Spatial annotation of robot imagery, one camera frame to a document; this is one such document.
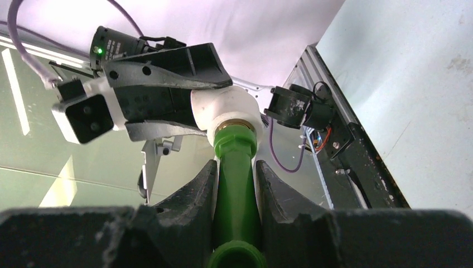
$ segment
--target white wall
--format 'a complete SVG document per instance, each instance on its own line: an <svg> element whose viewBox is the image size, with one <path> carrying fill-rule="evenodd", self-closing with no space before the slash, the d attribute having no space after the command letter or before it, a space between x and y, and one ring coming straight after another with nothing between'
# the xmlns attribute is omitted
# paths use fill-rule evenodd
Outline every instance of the white wall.
<svg viewBox="0 0 473 268"><path fill-rule="evenodd" d="M473 4L346 1L317 45L413 208L473 217Z"/></svg>

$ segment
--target metal bracket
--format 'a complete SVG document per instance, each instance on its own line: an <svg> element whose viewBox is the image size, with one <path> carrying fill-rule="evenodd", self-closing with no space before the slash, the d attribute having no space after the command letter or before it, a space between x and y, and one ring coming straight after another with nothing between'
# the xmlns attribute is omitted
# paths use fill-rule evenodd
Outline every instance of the metal bracket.
<svg viewBox="0 0 473 268"><path fill-rule="evenodd" d="M145 199L145 205L149 205L161 156L169 155L171 151L179 152L181 150L182 139L183 136L176 136L174 137L174 141L156 139L144 143L143 149L141 149L144 164L138 178L138 192L140 196Z"/></svg>
<svg viewBox="0 0 473 268"><path fill-rule="evenodd" d="M333 94L330 91L330 88L322 85L317 89L316 94L319 98L323 99L326 104L330 105L337 111L330 124L332 127L332 134L330 135L326 146L327 154L331 159L333 159L350 145L353 141L353 136L340 115L340 111L333 99Z"/></svg>
<svg viewBox="0 0 473 268"><path fill-rule="evenodd" d="M143 122L126 123L125 127L128 137L131 141L150 141L164 137L181 137L183 135L207 136L206 131L202 131L197 127L180 124L172 121L164 120L145 120Z"/></svg>
<svg viewBox="0 0 473 268"><path fill-rule="evenodd" d="M254 84L234 76L232 76L231 79L234 85L244 88L248 94L253 96L256 102L258 102L259 112L264 114L264 110L269 107L271 99L273 98L271 89L273 89L274 86Z"/></svg>

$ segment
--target white elbow fitting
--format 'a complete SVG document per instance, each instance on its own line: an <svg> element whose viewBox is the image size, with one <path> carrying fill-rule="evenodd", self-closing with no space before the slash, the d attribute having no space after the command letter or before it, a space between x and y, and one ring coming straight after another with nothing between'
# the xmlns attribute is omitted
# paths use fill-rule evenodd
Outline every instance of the white elbow fitting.
<svg viewBox="0 0 473 268"><path fill-rule="evenodd" d="M256 100L243 88L232 85L222 89L193 90L191 105L197 127L207 130L207 139L214 145L220 125L240 119L254 129L258 144L263 137L263 124Z"/></svg>

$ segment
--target black cable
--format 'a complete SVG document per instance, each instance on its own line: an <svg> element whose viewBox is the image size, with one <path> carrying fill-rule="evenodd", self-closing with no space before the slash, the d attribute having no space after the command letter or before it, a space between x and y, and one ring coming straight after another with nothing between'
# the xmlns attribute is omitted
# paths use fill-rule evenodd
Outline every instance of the black cable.
<svg viewBox="0 0 473 268"><path fill-rule="evenodd" d="M139 39L151 42L161 42L165 41L165 37L149 37L149 36L140 36Z"/></svg>
<svg viewBox="0 0 473 268"><path fill-rule="evenodd" d="M120 13L127 18L127 20L132 24L133 28L138 32L139 36L144 36L143 32L140 30L134 19L128 14L128 12L115 0L107 0L112 4ZM10 7L8 9L7 15L7 27L12 40L13 45L18 50L18 53L21 56L21 59L41 78L46 88L53 88L56 85L56 82L59 81L59 78L49 71L44 65L41 64L35 57L31 56L28 51L25 49L21 43L20 37L18 36L18 26L17 26L17 16L18 10L23 0L12 0Z"/></svg>
<svg viewBox="0 0 473 268"><path fill-rule="evenodd" d="M269 126L269 119L265 114L261 114L261 121L265 128Z"/></svg>
<svg viewBox="0 0 473 268"><path fill-rule="evenodd" d="M317 96L317 94L315 93L315 88L316 88L316 86L317 86L318 84L322 84L322 85L324 85L324 86L326 86L326 87L329 87L329 85L327 85L327 83L325 83L324 81L319 81L319 82L315 83L315 84L313 85L313 87L312 87L312 95L313 95L313 98L314 98L314 99L318 99L318 100L320 100L321 102L325 102L324 99L322 99L321 97Z"/></svg>

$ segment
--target metal frame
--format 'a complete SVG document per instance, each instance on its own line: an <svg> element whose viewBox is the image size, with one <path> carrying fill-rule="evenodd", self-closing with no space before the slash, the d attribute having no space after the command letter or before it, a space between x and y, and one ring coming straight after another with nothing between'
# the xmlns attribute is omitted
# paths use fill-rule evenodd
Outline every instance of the metal frame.
<svg viewBox="0 0 473 268"><path fill-rule="evenodd" d="M295 69L299 70L293 71L292 75L302 74L309 88L319 81L328 85L328 101L333 102L337 110L332 124L349 130L351 136L346 146L340 148L332 145L338 145L332 136L318 153L311 146L331 208L409 207L315 46L307 47ZM310 143L311 131L305 132Z"/></svg>
<svg viewBox="0 0 473 268"><path fill-rule="evenodd" d="M179 152L182 138L183 136L175 136L173 141L163 141L161 138L157 138L144 143L143 149L141 149L144 164L138 178L138 192L144 198L145 205L150 205L151 193L161 157L169 155L171 151Z"/></svg>

